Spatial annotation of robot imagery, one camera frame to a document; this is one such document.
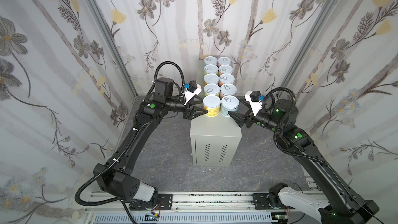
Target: can lid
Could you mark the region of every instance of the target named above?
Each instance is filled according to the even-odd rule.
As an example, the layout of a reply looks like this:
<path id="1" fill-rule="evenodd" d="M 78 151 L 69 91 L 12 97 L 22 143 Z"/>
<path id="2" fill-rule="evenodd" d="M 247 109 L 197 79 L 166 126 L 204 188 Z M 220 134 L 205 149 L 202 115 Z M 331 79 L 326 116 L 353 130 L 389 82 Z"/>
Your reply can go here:
<path id="1" fill-rule="evenodd" d="M 224 96 L 221 100 L 221 103 L 226 108 L 235 108 L 239 106 L 238 98 L 232 95 Z"/>
<path id="2" fill-rule="evenodd" d="M 231 64 L 231 62 L 232 62 L 231 59 L 228 57 L 225 57 L 225 56 L 220 57 L 218 59 L 218 63 L 220 63 L 221 65 L 228 65 L 228 64 Z"/>
<path id="3" fill-rule="evenodd" d="M 218 68 L 218 71 L 222 72 L 222 73 L 232 73 L 233 68 L 229 65 L 221 65 Z"/>
<path id="4" fill-rule="evenodd" d="M 235 81 L 235 77 L 229 73 L 224 73 L 220 75 L 220 81 L 223 83 L 233 83 Z"/>
<path id="5" fill-rule="evenodd" d="M 204 70 L 208 73 L 216 73 L 218 71 L 218 67 L 216 65 L 209 64 L 205 66 Z"/>
<path id="6" fill-rule="evenodd" d="M 234 95 L 236 91 L 237 88 L 233 84 L 226 83 L 221 86 L 221 92 L 225 95 Z"/>
<path id="7" fill-rule="evenodd" d="M 217 64 L 217 58 L 216 57 L 214 57 L 214 56 L 208 56 L 208 57 L 206 57 L 205 58 L 205 65 L 208 65 L 208 64 Z"/>
<path id="8" fill-rule="evenodd" d="M 213 83 L 207 84 L 203 89 L 210 95 L 215 95 L 220 92 L 220 87 Z"/>
<path id="9" fill-rule="evenodd" d="M 214 73 L 208 73 L 205 75 L 204 77 L 205 82 L 207 83 L 218 83 L 218 75 L 214 74 Z"/>
<path id="10" fill-rule="evenodd" d="M 220 98 L 215 95 L 208 95 L 203 98 L 203 104 L 205 104 L 206 107 L 216 108 L 220 105 L 220 103 Z"/>

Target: tin can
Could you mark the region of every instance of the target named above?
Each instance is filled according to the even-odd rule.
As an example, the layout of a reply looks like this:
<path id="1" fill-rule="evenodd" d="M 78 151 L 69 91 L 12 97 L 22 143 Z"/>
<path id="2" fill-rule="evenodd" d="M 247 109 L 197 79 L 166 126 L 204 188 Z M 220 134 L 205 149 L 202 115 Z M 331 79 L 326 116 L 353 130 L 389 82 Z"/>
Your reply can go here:
<path id="1" fill-rule="evenodd" d="M 231 60 L 231 58 L 228 58 L 228 57 L 225 57 L 225 56 L 220 57 L 220 58 L 218 59 L 218 64 L 217 64 L 217 66 L 220 67 L 221 65 L 229 65 L 229 66 L 232 66 L 232 60 Z"/>
<path id="2" fill-rule="evenodd" d="M 229 116 L 228 112 L 238 111 L 238 106 L 239 106 L 238 98 L 232 95 L 224 96 L 221 100 L 220 112 L 224 117 L 231 117 Z"/>
<path id="3" fill-rule="evenodd" d="M 218 67 L 216 65 L 209 64 L 209 65 L 205 66 L 204 70 L 205 70 L 205 75 L 208 74 L 208 73 L 217 74 Z"/>
<path id="4" fill-rule="evenodd" d="M 203 98 L 203 105 L 205 109 L 208 111 L 206 116 L 214 117 L 217 116 L 220 112 L 220 104 L 221 100 L 219 97 L 215 95 L 208 95 Z"/>
<path id="5" fill-rule="evenodd" d="M 205 61 L 205 65 L 210 65 L 210 64 L 217 65 L 217 62 L 218 62 L 217 58 L 214 56 L 208 56 L 204 59 L 204 61 Z"/>
<path id="6" fill-rule="evenodd" d="M 205 96 L 216 95 L 220 96 L 220 87 L 217 84 L 207 84 L 204 88 Z"/>
<path id="7" fill-rule="evenodd" d="M 232 73 L 232 71 L 233 71 L 233 68 L 231 66 L 229 66 L 229 65 L 221 65 L 218 68 L 218 75 L 220 76 L 223 73 Z"/>
<path id="8" fill-rule="evenodd" d="M 220 75 L 218 85 L 221 87 L 223 84 L 234 84 L 235 77 L 229 73 L 224 73 Z"/>
<path id="9" fill-rule="evenodd" d="M 220 98 L 222 99 L 224 96 L 232 95 L 236 96 L 236 87 L 233 84 L 224 84 L 221 86 L 220 90 Z"/>
<path id="10" fill-rule="evenodd" d="M 214 73 L 206 74 L 204 77 L 205 86 L 210 83 L 218 84 L 218 79 L 219 79 L 218 75 L 216 75 Z"/>

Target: floral wallpaper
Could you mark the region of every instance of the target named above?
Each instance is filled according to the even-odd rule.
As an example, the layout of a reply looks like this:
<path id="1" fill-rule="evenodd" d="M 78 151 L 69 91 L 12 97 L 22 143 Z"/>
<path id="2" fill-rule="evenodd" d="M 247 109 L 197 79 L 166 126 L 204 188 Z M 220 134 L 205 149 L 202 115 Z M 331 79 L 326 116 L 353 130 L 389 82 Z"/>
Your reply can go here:
<path id="1" fill-rule="evenodd" d="M 196 78 L 197 60 L 233 60 L 238 93 L 279 85 L 326 0 L 96 0 L 138 93 L 160 62 Z M 172 67 L 162 75 L 179 81 Z"/>
<path id="2" fill-rule="evenodd" d="M 340 0 L 289 85 L 297 125 L 384 223 L 398 218 L 397 29 L 398 0 Z"/>
<path id="3" fill-rule="evenodd" d="M 85 0 L 0 0 L 2 222 L 84 222 L 133 102 L 105 43 Z"/>

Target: gray marble floor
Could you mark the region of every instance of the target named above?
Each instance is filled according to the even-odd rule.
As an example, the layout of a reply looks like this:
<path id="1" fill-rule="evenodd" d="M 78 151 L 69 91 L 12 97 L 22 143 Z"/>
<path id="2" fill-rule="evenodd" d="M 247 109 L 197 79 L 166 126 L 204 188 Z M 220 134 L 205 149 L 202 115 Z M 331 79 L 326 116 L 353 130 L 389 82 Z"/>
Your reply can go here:
<path id="1" fill-rule="evenodd" d="M 133 112 L 143 98 L 137 97 Z M 162 120 L 142 149 L 132 176 L 160 191 L 267 191 L 278 182 L 296 182 L 308 190 L 301 166 L 276 148 L 271 131 L 261 128 L 242 128 L 230 167 L 193 166 L 190 125 L 181 114 Z M 131 127 L 130 118 L 122 137 Z"/>

